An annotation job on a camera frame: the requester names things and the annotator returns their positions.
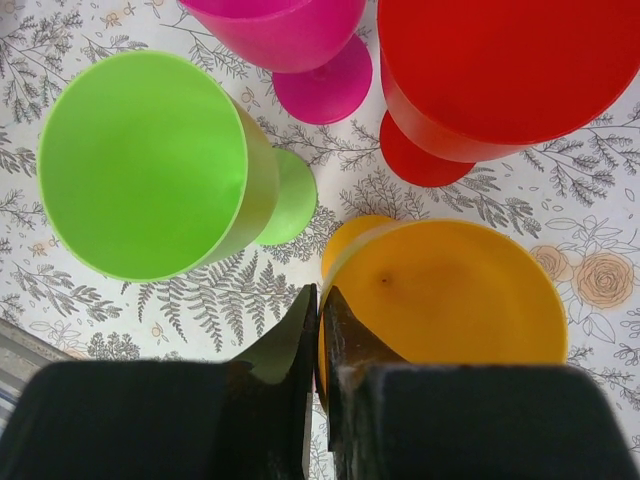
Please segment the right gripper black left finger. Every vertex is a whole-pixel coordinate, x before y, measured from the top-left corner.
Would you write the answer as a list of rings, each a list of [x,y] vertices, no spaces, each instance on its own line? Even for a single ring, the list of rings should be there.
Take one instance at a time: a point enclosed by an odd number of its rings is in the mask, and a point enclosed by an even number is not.
[[[26,385],[5,479],[304,479],[317,288],[224,362],[67,361]]]

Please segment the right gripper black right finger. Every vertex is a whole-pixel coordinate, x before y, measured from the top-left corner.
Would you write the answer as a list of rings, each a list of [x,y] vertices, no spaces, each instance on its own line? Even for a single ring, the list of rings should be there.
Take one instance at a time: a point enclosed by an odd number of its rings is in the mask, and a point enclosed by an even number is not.
[[[322,399],[341,479],[639,475],[606,397],[574,367],[411,364],[337,288],[322,320]]]

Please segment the orange plastic wine glass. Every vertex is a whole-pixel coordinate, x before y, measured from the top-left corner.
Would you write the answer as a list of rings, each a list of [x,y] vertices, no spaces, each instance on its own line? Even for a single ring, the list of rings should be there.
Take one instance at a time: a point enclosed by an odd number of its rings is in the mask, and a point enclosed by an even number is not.
[[[365,215],[329,239],[321,303],[337,287],[356,318],[417,364],[562,365],[564,306],[522,246],[461,220]]]

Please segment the green plastic wine glass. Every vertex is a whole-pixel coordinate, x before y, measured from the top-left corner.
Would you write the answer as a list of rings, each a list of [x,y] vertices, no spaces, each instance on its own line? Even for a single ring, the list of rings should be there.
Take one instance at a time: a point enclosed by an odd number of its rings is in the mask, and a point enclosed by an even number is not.
[[[150,282],[280,245],[310,224],[314,175],[202,69],[142,50],[98,61],[55,102],[37,151],[47,217],[82,263]]]

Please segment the red plastic wine glass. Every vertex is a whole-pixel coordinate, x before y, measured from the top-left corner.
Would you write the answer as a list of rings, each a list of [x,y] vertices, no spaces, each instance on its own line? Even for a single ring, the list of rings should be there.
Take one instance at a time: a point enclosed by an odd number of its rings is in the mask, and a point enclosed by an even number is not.
[[[382,1],[376,20],[381,152],[416,186],[577,130],[639,70],[635,1]]]

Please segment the magenta plastic wine glass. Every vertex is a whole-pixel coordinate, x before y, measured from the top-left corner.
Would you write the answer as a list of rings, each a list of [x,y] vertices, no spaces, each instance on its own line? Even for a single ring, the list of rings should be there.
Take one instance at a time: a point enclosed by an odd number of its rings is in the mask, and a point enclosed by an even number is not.
[[[271,72],[283,109],[312,125],[330,125],[365,100],[373,67],[356,30],[362,0],[184,1],[225,47]]]

